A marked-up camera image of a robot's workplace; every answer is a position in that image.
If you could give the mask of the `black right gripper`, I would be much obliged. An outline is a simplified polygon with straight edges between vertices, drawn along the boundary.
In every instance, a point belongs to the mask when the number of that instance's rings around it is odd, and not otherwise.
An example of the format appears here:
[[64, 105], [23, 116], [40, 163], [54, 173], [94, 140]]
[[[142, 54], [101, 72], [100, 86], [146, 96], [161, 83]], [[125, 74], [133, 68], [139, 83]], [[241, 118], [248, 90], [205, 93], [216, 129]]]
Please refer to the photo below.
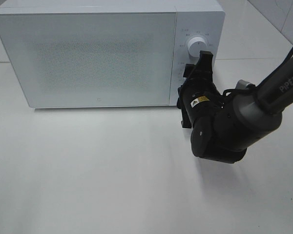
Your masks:
[[185, 82], [178, 88], [177, 100], [177, 107], [182, 113], [183, 128], [193, 128], [196, 120], [212, 116], [222, 106], [222, 97], [212, 79], [212, 62], [212, 52], [201, 50], [196, 65], [185, 65]]

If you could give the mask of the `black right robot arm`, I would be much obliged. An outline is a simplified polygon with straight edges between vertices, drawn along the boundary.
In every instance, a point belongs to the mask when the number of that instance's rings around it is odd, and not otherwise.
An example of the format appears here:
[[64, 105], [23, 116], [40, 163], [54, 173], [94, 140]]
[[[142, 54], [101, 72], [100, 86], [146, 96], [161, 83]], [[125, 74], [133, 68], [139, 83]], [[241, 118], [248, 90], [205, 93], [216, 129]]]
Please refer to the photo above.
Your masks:
[[212, 58], [201, 51], [196, 64], [185, 66], [177, 107], [182, 127], [191, 129], [193, 155], [233, 164], [279, 128], [284, 109], [293, 103], [293, 47], [260, 84], [239, 80], [222, 93], [213, 82]]

